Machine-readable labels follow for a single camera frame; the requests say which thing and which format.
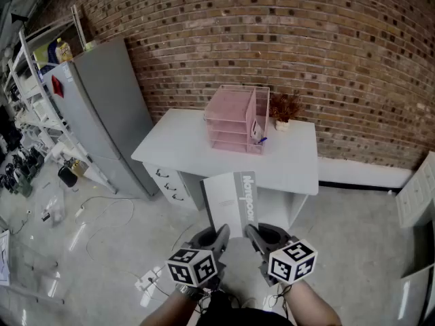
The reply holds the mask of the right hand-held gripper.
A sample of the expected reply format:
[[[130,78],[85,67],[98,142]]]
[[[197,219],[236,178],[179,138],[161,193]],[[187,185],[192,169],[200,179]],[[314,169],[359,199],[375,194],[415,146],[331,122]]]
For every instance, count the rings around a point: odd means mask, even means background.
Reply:
[[[261,266],[261,272],[269,279],[269,285],[278,282],[292,285],[314,271],[318,251],[306,240],[287,244],[292,236],[274,225],[259,224],[255,227],[249,224],[245,226],[244,233],[261,258],[268,260]],[[268,256],[269,245],[284,247],[271,252]]]

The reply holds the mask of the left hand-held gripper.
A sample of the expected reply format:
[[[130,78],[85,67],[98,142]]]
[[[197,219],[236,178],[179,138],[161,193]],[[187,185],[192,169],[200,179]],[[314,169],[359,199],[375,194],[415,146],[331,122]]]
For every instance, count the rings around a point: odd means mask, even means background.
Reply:
[[[219,230],[205,228],[195,234],[165,261],[169,276],[174,283],[188,287],[206,287],[217,283],[224,273],[220,262],[230,239],[229,225]]]

